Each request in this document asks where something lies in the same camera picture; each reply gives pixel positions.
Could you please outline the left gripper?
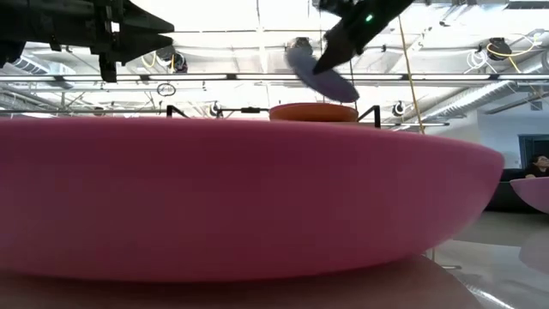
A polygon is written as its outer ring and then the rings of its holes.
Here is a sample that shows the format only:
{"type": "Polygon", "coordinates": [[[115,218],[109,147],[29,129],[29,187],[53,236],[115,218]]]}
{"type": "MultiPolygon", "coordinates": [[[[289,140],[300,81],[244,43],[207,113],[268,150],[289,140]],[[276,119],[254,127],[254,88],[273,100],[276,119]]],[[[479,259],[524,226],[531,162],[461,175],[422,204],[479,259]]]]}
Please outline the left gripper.
{"type": "Polygon", "coordinates": [[[172,38],[158,34],[120,34],[114,24],[132,31],[171,33],[174,26],[130,0],[92,0],[94,42],[90,52],[108,62],[126,65],[147,53],[172,45],[172,38]]]}

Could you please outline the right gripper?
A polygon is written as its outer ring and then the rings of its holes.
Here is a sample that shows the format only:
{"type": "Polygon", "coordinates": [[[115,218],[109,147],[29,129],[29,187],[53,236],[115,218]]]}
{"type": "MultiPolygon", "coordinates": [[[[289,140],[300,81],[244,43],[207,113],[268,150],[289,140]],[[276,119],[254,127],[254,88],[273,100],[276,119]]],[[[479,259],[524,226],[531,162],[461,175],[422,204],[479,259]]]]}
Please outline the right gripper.
{"type": "Polygon", "coordinates": [[[413,0],[358,1],[342,20],[326,32],[326,48],[313,69],[322,74],[362,54],[365,46],[381,33],[391,21],[406,10],[413,0]]]}

